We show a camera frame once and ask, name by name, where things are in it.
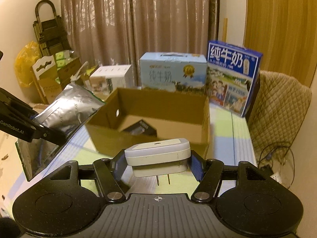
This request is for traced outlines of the silver foil pouch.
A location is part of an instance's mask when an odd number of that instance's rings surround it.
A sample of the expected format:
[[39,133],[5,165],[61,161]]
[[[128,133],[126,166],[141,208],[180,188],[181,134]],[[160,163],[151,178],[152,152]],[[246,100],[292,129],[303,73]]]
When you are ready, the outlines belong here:
[[[92,92],[70,83],[51,105],[34,117],[33,121],[41,126],[64,132],[68,142],[103,105],[104,102]],[[67,142],[59,146],[41,138],[31,142],[18,139],[16,149],[26,179],[31,181],[42,172]]]

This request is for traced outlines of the white plug adapter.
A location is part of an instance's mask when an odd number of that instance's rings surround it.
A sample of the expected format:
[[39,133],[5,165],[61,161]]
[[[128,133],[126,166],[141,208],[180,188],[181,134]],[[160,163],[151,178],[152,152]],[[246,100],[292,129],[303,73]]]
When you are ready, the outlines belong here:
[[129,185],[137,181],[154,180],[159,185],[159,177],[187,171],[191,157],[190,142],[185,138],[175,138],[148,143],[139,143],[125,149],[124,155],[133,176]]

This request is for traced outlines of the plaid bed sheet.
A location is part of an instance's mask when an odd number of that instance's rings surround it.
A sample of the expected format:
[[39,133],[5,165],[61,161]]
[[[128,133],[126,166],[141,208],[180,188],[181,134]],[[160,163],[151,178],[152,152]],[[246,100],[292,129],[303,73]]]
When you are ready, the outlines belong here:
[[[247,122],[219,106],[210,104],[211,137],[208,158],[216,158],[226,165],[236,165],[239,161],[256,164],[253,145]],[[88,131],[82,127],[52,163],[38,177],[28,182],[25,178],[21,161],[16,150],[17,138],[1,132],[1,202],[13,200],[18,192],[23,191],[69,160],[79,164],[91,164],[103,158],[91,139]]]

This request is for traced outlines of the black box inside cardboard box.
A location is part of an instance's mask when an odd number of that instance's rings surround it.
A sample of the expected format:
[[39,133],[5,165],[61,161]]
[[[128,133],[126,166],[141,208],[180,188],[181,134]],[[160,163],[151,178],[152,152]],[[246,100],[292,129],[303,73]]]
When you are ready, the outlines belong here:
[[133,125],[128,126],[123,130],[124,132],[128,132],[130,135],[147,135],[157,137],[157,130],[145,122],[143,119],[134,123]]

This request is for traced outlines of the yellow plastic bag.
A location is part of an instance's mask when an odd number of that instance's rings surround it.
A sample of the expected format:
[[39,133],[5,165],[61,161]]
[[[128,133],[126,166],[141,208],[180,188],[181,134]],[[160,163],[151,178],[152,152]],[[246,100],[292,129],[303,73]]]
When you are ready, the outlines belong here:
[[29,88],[33,83],[31,67],[41,58],[40,47],[31,41],[18,53],[14,62],[14,72],[21,88]]

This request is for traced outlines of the open cardboard box with tissues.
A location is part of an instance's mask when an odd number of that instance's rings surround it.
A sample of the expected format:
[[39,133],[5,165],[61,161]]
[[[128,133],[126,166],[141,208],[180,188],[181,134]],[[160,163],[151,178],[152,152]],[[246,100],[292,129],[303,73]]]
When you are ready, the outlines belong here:
[[80,59],[71,50],[38,59],[31,73],[42,103],[52,103],[81,66]]

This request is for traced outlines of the brown cardboard box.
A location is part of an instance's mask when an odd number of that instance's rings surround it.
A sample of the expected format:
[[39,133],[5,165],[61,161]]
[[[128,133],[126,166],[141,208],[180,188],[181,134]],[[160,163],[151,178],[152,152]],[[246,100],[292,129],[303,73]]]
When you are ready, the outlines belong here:
[[[157,137],[123,131],[141,119]],[[97,151],[110,157],[139,143],[185,138],[206,158],[210,145],[209,102],[193,94],[117,88],[85,126]]]

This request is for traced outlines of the white product box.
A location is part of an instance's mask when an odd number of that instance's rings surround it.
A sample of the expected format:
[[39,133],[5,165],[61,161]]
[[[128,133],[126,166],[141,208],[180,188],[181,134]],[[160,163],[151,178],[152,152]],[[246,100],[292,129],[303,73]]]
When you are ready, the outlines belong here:
[[107,97],[116,88],[135,86],[133,67],[131,64],[100,66],[90,75],[89,82],[95,96]]

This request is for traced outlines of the black folding cart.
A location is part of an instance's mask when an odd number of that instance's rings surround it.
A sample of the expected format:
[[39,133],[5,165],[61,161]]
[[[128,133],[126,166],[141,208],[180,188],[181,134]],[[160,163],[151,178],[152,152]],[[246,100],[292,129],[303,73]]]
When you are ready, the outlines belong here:
[[[48,4],[51,7],[52,19],[41,21],[39,9],[43,4]],[[54,4],[50,0],[41,0],[35,6],[34,11],[36,20],[33,22],[33,29],[41,56],[49,57],[64,50],[71,50],[62,17],[57,15]]]

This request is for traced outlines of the dark blue milk carton box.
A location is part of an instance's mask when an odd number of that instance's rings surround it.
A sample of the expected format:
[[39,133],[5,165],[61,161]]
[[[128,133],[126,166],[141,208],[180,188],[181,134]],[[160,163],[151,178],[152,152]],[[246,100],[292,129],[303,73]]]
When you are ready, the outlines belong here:
[[206,95],[210,102],[244,117],[263,54],[212,40],[207,46]]

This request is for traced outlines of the quilted beige chair cover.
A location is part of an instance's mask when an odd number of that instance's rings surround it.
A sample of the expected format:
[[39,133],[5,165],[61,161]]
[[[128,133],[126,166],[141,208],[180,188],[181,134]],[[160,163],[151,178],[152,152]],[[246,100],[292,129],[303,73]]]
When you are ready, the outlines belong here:
[[277,146],[292,145],[311,99],[311,89],[296,78],[260,72],[260,88],[247,121],[257,162]]

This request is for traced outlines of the light blue milk carton box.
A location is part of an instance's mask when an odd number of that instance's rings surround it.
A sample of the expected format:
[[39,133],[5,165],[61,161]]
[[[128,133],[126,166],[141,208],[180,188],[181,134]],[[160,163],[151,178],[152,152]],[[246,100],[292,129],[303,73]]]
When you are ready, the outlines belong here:
[[202,54],[147,52],[139,59],[143,89],[203,95],[207,61]]

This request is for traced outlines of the brown curtain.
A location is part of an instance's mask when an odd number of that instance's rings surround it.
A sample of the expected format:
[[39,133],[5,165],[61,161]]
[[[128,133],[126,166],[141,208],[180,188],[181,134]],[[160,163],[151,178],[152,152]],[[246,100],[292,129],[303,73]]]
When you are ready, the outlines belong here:
[[219,0],[61,0],[68,41],[82,61],[131,64],[146,52],[206,54],[218,37]]

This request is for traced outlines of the wooden door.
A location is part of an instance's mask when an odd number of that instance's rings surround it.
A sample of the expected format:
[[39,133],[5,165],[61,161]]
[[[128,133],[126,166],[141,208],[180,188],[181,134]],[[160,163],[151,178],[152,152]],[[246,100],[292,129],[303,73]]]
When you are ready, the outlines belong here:
[[316,0],[247,0],[244,46],[261,52],[261,70],[310,86],[316,70]]

